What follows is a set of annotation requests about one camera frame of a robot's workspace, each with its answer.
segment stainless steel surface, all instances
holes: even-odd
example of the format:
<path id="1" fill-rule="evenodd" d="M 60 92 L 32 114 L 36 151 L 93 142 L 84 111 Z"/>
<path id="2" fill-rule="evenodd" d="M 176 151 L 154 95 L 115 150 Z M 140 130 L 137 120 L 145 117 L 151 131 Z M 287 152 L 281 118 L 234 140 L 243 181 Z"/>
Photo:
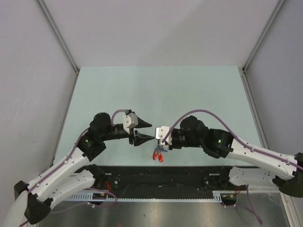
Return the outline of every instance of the stainless steel surface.
<path id="1" fill-rule="evenodd" d="M 246 63 L 244 64 L 243 69 L 244 69 L 245 72 L 249 68 L 251 61 L 256 56 L 259 48 L 261 47 L 262 43 L 264 42 L 268 32 L 270 31 L 272 25 L 276 21 L 276 18 L 279 15 L 279 13 L 281 12 L 281 9 L 282 9 L 282 7 L 284 6 L 285 3 L 286 3 L 286 0 L 279 0 L 279 2 L 276 4 L 276 7 L 273 10 L 273 12 L 271 13 L 263 31 L 261 32 L 260 37 L 257 40 L 257 43 L 255 44 L 254 48 L 252 49 L 248 59 L 246 60 Z"/>
<path id="2" fill-rule="evenodd" d="M 66 55 L 67 59 L 69 60 L 72 68 L 75 70 L 76 73 L 78 73 L 79 68 L 78 68 L 74 58 L 72 57 L 71 52 L 70 52 L 68 46 L 66 45 L 57 25 L 55 24 L 53 17 L 51 15 L 48 7 L 46 6 L 44 0 L 36 0 L 36 2 L 38 4 L 38 7 L 40 8 L 43 16 L 45 17 L 46 22 L 48 23 L 50 29 L 52 30 L 55 38 L 57 39 L 59 45 L 61 46 L 64 54 Z"/>
<path id="3" fill-rule="evenodd" d="M 279 193 L 251 195 L 265 227 L 288 227 Z M 55 210 L 74 202 L 63 202 Z M 237 204 L 249 206 L 241 193 Z M 242 208 L 224 208 L 219 203 L 123 202 L 110 208 L 87 205 L 63 214 L 49 215 L 39 227 L 259 227 L 254 215 Z"/>

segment white wall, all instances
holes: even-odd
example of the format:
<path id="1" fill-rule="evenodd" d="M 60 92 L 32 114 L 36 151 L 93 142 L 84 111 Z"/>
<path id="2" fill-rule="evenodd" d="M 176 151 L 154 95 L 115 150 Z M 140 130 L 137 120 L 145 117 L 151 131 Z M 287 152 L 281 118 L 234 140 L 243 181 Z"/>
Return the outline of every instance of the white wall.
<path id="1" fill-rule="evenodd" d="M 54 151 L 75 73 L 33 0 L 0 1 L 0 226 Z"/>
<path id="2" fill-rule="evenodd" d="M 303 153 L 302 10 L 302 0 L 286 3 L 248 70 L 269 145 L 287 154 Z"/>
<path id="3" fill-rule="evenodd" d="M 45 0 L 80 66 L 243 66 L 278 0 Z"/>

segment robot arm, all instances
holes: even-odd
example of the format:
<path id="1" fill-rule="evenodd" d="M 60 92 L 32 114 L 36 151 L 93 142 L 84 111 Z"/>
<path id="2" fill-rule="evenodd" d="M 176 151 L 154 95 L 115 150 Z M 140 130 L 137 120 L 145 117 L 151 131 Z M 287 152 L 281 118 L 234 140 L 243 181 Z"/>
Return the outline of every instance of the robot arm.
<path id="1" fill-rule="evenodd" d="M 106 149 L 104 141 L 128 138 L 130 144 L 139 146 L 154 137 L 140 134 L 137 128 L 151 126 L 131 110 L 125 112 L 123 123 L 115 125 L 107 113 L 97 114 L 62 160 L 34 180 L 20 181 L 14 186 L 15 198 L 23 191 L 28 193 L 25 216 L 29 223 L 36 224 L 44 219 L 52 208 L 70 195 L 103 184 L 105 173 L 90 162 Z M 84 166 L 85 170 L 80 174 L 72 175 Z"/>
<path id="2" fill-rule="evenodd" d="M 257 168 L 230 170 L 229 181 L 234 185 L 258 184 L 278 187 L 287 195 L 303 197 L 303 154 L 285 155 L 250 144 L 228 131 L 209 129 L 194 116 L 185 118 L 180 129 L 168 126 L 156 128 L 158 146 L 169 149 L 202 148 L 214 158 L 241 160 Z"/>

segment gray wall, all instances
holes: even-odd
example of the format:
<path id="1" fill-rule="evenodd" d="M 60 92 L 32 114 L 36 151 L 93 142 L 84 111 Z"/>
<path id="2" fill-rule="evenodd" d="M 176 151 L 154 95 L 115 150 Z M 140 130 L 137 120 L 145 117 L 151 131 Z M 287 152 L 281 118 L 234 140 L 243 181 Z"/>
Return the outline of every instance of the gray wall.
<path id="1" fill-rule="evenodd" d="M 34 0 L 0 1 L 0 226 L 13 186 L 45 170 L 75 81 Z"/>
<path id="2" fill-rule="evenodd" d="M 302 0 L 286 3 L 248 69 L 270 148 L 287 154 L 303 152 L 302 10 Z"/>

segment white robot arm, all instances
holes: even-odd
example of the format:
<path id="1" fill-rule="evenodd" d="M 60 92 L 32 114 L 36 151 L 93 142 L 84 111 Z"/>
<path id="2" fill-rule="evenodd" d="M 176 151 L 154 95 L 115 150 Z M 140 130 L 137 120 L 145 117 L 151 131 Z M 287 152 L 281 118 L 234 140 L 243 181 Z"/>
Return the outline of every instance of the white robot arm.
<path id="1" fill-rule="evenodd" d="M 228 131 L 209 129 L 196 117 L 186 117 L 195 112 L 214 116 Z M 155 138 L 158 140 L 160 151 L 165 145 L 170 150 L 182 147 L 202 148 L 206 154 L 214 158 L 232 158 L 259 167 L 233 167 L 227 170 L 228 181 L 234 185 L 278 187 L 287 195 L 303 197 L 302 153 L 285 155 L 250 144 L 238 138 L 218 116 L 210 111 L 194 110 L 183 115 L 172 127 L 158 127 Z"/>

